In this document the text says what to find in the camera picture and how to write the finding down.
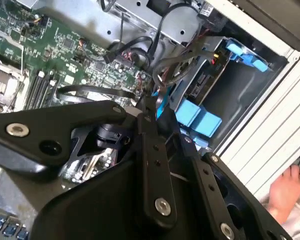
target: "blue connector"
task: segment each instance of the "blue connector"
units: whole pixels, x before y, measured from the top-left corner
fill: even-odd
[[[222,119],[208,112],[203,106],[201,106],[200,109],[200,113],[193,121],[190,128],[211,138],[212,135],[216,132],[217,128],[220,126]]]
[[[230,58],[231,60],[235,61],[236,59],[240,58],[240,61],[245,65],[254,67],[263,73],[268,70],[268,64],[263,62],[252,52],[244,53],[242,46],[239,46],[238,43],[229,40],[226,44],[226,48],[233,53]]]

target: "silver metal panel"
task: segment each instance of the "silver metal panel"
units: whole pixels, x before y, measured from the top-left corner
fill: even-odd
[[[157,30],[162,17],[147,7],[148,2],[149,0],[118,0],[116,4]],[[189,7],[173,10],[162,24],[162,33],[178,44],[189,42],[199,27],[196,15],[196,11]]]
[[[38,9],[41,8],[44,4],[44,0],[16,0],[17,2],[25,5],[26,7],[30,9]]]
[[[263,104],[263,102],[267,99],[267,97],[272,93],[272,91],[277,87],[280,81],[285,77],[285,75],[296,67],[296,61],[300,58],[300,52],[294,51],[289,57],[289,63],[283,68],[280,74],[276,77],[276,79],[272,82],[272,84],[268,87],[268,89],[264,92],[264,94],[259,98],[259,100],[253,105],[251,110],[246,114],[246,116],[240,121],[239,125],[235,127],[229,134],[224,138],[224,141],[220,143],[214,150],[215,154],[221,156],[223,152],[233,144],[232,141],[236,138],[236,136],[240,133],[243,127],[247,124],[247,122],[251,119],[251,117],[256,113],[258,108]]]

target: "hole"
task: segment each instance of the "hole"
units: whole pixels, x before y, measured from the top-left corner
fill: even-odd
[[[155,160],[154,161],[154,164],[157,166],[157,167],[160,167],[161,166],[161,162],[159,160]]]
[[[120,142],[122,145],[127,145],[128,143],[130,143],[130,137],[124,136],[123,138],[121,138]]]
[[[204,172],[205,174],[209,175],[209,172],[208,172],[207,170],[203,169],[203,172]]]
[[[39,144],[41,152],[49,156],[58,156],[62,152],[62,147],[59,143],[53,140],[44,140]]]
[[[211,191],[215,191],[215,188],[210,184],[209,184],[209,188],[210,188]]]
[[[271,240],[277,240],[276,236],[271,231],[266,231]]]
[[[12,130],[15,131],[15,132],[17,132],[17,133],[22,133],[24,131],[23,128],[20,127],[20,126],[14,126],[12,128]]]
[[[243,227],[242,215],[239,209],[235,205],[228,205],[226,207],[233,221],[234,226],[239,230]]]

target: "green circuit board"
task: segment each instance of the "green circuit board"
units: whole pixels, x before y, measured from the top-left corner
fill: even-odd
[[[126,90],[137,96],[150,82],[151,77],[146,72],[123,56],[110,64],[98,61],[107,50],[61,22],[8,0],[6,9],[11,17],[1,3],[0,0],[0,60],[20,68],[23,48],[23,67],[29,71],[30,81],[34,81],[38,71],[45,74],[52,72],[59,87],[86,84]],[[94,100],[110,99],[122,106],[130,103],[126,98],[100,96],[98,93],[89,97]]]

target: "motherboard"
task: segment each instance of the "motherboard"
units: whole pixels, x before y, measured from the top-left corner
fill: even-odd
[[[125,54],[106,64],[102,56],[107,52],[57,20],[15,1],[0,0],[0,65],[20,71],[16,77],[19,84],[6,96],[11,110],[65,104],[55,98],[55,91],[68,85],[125,90],[139,97],[151,77]],[[1,89],[11,89],[6,85],[0,83]],[[71,94],[95,101],[113,100],[122,107],[132,104],[128,98],[101,93]],[[1,108],[6,105],[0,101]]]

